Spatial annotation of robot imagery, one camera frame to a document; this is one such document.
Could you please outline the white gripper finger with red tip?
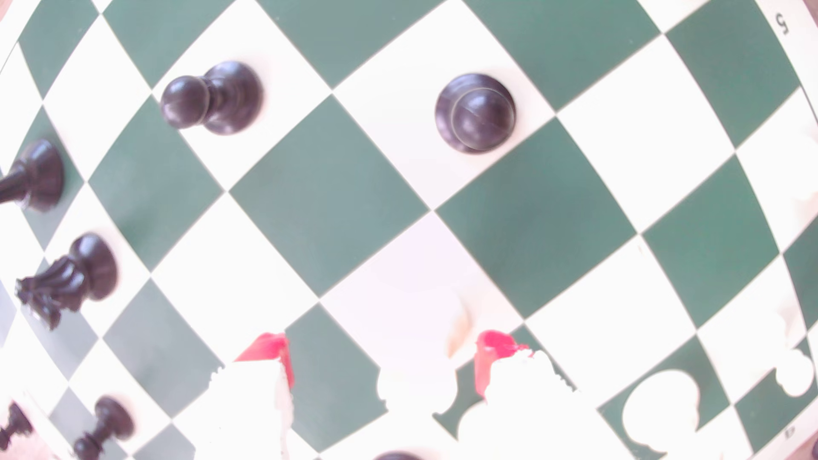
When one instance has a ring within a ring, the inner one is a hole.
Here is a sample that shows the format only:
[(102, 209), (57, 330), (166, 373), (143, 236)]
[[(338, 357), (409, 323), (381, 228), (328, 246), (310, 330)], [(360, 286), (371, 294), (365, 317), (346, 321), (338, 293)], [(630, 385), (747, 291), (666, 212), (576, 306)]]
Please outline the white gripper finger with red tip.
[(475, 352), (483, 398), (458, 425), (458, 459), (632, 459), (582, 393), (542, 350), (486, 330)]
[(195, 459), (290, 459), (293, 386), (289, 340), (262, 333), (212, 375)]

